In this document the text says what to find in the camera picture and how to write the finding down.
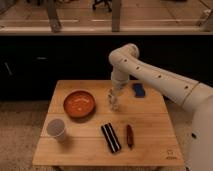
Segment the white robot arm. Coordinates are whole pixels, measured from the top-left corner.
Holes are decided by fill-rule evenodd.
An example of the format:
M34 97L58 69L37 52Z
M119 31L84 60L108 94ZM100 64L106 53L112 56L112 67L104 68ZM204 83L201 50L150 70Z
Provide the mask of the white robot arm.
M213 87L139 60L135 44L126 44L109 54L112 88L109 104L118 109L118 94L129 76L142 80L171 101L193 114L187 171L213 171Z

